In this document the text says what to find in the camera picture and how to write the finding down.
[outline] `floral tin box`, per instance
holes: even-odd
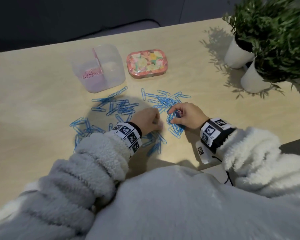
[[[127,56],[127,66],[133,78],[159,76],[168,69],[168,61],[160,49],[132,52]]]

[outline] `white fleece sweater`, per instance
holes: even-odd
[[[233,132],[217,154],[236,187],[180,166],[124,181],[124,142],[92,134],[0,210],[0,240],[300,239],[300,156],[279,146],[268,131]],[[107,205],[96,217],[94,203]]]

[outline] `potted plant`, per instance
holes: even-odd
[[[279,11],[275,18],[258,19],[259,27],[264,27],[268,36],[252,41],[255,60],[241,79],[242,87],[251,93],[261,92],[272,83],[300,82],[300,7],[273,0],[265,7]]]
[[[262,9],[262,0],[241,0],[234,6],[234,14],[226,13],[222,18],[234,32],[233,40],[224,57],[224,62],[231,68],[241,68],[245,63],[252,61],[252,43],[247,39],[256,38],[257,19]]]

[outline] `cable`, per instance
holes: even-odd
[[[218,160],[222,163],[222,161],[221,161],[219,158],[217,158],[216,156],[212,156],[212,158],[218,159]],[[228,181],[230,181],[231,185],[233,186],[233,183],[232,183],[232,181],[231,181],[231,178],[230,178],[229,173],[228,173],[227,171],[226,171],[226,173],[227,173],[228,178],[227,178],[227,180],[224,182],[224,184],[226,184]]]

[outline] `table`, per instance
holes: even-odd
[[[0,206],[16,197],[26,183],[46,175],[56,159],[72,154],[72,121],[88,115],[98,126],[108,128],[104,114],[91,112],[91,99],[124,86],[128,86],[125,95],[140,102],[138,110],[153,105],[142,101],[141,88],[150,93],[157,89],[172,94],[182,91],[192,96],[183,102],[197,104],[210,117],[224,118],[240,128],[268,129],[282,143],[300,139],[300,94],[294,88],[290,91],[288,82],[280,84],[284,95],[271,90],[264,99],[242,91],[244,71],[222,65],[232,39],[229,32],[230,27],[218,18],[0,53]],[[118,48],[126,81],[91,94],[73,74],[68,56],[76,49],[99,44]],[[168,71],[162,76],[133,79],[126,56],[147,49],[166,53]],[[168,144],[162,146],[162,153],[150,159],[140,153],[130,162],[130,175],[176,163],[200,170],[209,167],[202,166],[194,153],[196,135],[183,134],[177,139],[167,128],[165,124],[162,135]]]

